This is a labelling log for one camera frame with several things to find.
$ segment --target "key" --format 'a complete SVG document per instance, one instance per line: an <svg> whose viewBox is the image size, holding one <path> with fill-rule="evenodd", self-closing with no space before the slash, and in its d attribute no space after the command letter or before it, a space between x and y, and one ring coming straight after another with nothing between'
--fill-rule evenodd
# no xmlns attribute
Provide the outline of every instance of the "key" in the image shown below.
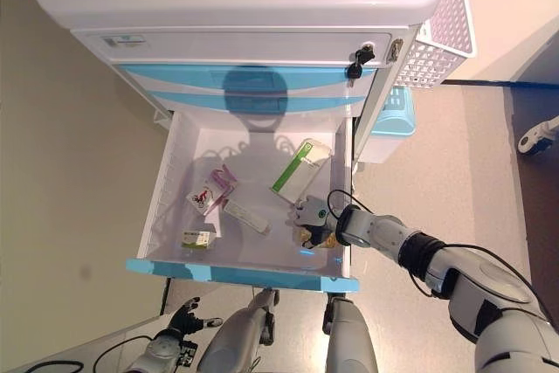
<svg viewBox="0 0 559 373"><path fill-rule="evenodd" d="M359 63L355 62L349 65L348 69L346 70L346 74L349 79L349 86L353 87L354 80L361 78L362 73L363 68Z"/></svg>

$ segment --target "white wire basket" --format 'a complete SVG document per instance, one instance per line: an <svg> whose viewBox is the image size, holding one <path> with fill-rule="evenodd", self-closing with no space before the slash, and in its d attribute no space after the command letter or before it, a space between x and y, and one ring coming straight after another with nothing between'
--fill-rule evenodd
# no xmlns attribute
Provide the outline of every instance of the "white wire basket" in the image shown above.
<svg viewBox="0 0 559 373"><path fill-rule="evenodd" d="M419 30L396 85L431 88L476 55L468 0L440 0Z"/></svg>

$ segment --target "open drawer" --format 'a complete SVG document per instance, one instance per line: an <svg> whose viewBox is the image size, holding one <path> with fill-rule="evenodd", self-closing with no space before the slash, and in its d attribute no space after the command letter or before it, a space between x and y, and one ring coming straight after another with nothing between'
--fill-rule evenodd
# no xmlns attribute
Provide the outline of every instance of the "open drawer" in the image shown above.
<svg viewBox="0 0 559 373"><path fill-rule="evenodd" d="M206 128L200 120L195 113L174 113L140 249L136 259L127 261L127 269L256 287L356 291L358 282L349 276L349 248L301 247L299 228L289 219L291 204L270 190L309 137L330 146L332 157L306 194L326 198L332 189L350 190L351 119L340 119L337 130L329 132ZM267 219L272 227L267 235L221 207L203 217L187 202L195 184L222 163L238 179L230 198ZM341 208L343 200L340 194L334 206ZM217 237L211 249L183 248L186 230L214 231Z"/></svg>

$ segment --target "label sticker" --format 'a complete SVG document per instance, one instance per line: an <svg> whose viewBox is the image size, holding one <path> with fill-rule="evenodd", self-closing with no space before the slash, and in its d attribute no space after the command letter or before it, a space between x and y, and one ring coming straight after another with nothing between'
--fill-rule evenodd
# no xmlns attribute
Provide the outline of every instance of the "label sticker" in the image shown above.
<svg viewBox="0 0 559 373"><path fill-rule="evenodd" d="M112 37L101 37L109 47L137 47L146 44L142 35L114 35Z"/></svg>

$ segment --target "black cable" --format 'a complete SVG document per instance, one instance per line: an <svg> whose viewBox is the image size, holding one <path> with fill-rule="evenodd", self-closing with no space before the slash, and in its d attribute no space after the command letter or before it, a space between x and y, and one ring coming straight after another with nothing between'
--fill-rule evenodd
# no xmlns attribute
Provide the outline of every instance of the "black cable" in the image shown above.
<svg viewBox="0 0 559 373"><path fill-rule="evenodd" d="M165 314L165 308L167 307L167 298L169 297L169 288L171 287L172 279L167 277L165 280L165 288L163 289L163 297L161 300L161 309L159 309L159 315Z"/></svg>
<svg viewBox="0 0 559 373"><path fill-rule="evenodd" d="M356 203L358 203L362 209L364 209L365 211L368 211L371 214L375 214L373 213L371 210L369 210L367 208L367 206L365 204L363 204L361 201L359 201L357 198L355 198L352 194L348 193L347 191L344 190L331 190L330 193L328 194L328 197L326 198L326 205L328 206L328 211L330 211L330 214L332 214L332 216L334 216L334 218L336 220L339 219L339 217L337 217L334 213L334 211L332 210L332 206L330 205L330 197L332 196L332 194L334 194L335 192L341 192L342 194L345 194L346 196L348 196L349 198L351 198L353 201L355 201Z"/></svg>
<svg viewBox="0 0 559 373"><path fill-rule="evenodd" d="M43 367L47 366L76 366L76 370L72 370L68 373L78 373L84 369L84 363L79 362L78 360L51 360L50 362L42 362L37 363L34 366L31 366L27 369L24 373L31 373L32 371L42 369Z"/></svg>
<svg viewBox="0 0 559 373"><path fill-rule="evenodd" d="M427 293L423 288L421 288L418 284L418 282L416 281L415 277L413 276L413 274L411 273L411 271L408 271L408 274L410 275L411 278L411 282L415 285L415 287L421 292L421 294L425 297L433 297L432 293Z"/></svg>
<svg viewBox="0 0 559 373"><path fill-rule="evenodd" d="M256 369L256 366L259 365L260 360L262 360L261 356L258 356L254 359L254 361L251 364L251 367L248 368L248 373L252 373L254 371L254 369Z"/></svg>
<svg viewBox="0 0 559 373"><path fill-rule="evenodd" d="M553 327L553 329L555 331L557 331L557 327L556 324L553 320L553 317L551 316L551 313L548 311L548 308L545 306L545 303L543 303L542 298L540 297L540 295L535 291L534 287L530 284L530 282L528 280L526 280L524 278L524 276L522 274L520 274L516 268L514 268L513 266L511 266L509 263L507 263L503 258L501 258L499 255L497 255L495 252L489 251L488 249L484 248L483 246L478 246L478 245L468 245L468 244L446 244L444 246L444 248L466 248L466 249L474 249L476 251L481 251L486 253L487 255L490 255L491 257L497 259L502 265L504 265L509 271L511 271L516 277L518 277L518 279L520 281L522 281L522 283L524 283L524 285L530 290L530 292L532 292L532 294L535 296L535 299L538 301L538 304L540 305L540 309L542 310L543 314L545 315L546 318L548 318L549 324L551 324L551 326Z"/></svg>
<svg viewBox="0 0 559 373"><path fill-rule="evenodd" d="M106 353L110 353L114 349L120 347L121 345L126 344L127 342L131 342L131 341L134 341L134 340L139 340L141 338L146 339L146 340L150 340L150 341L152 340L151 336L147 336L147 335L133 336L132 338L128 338L127 340L124 340L123 342L119 342L118 344L115 344L110 349L106 349L105 351L103 351L101 353L101 355L99 357L97 357L97 360L95 360L95 363L93 363L93 373L97 373L97 364L99 363L100 359L105 356Z"/></svg>

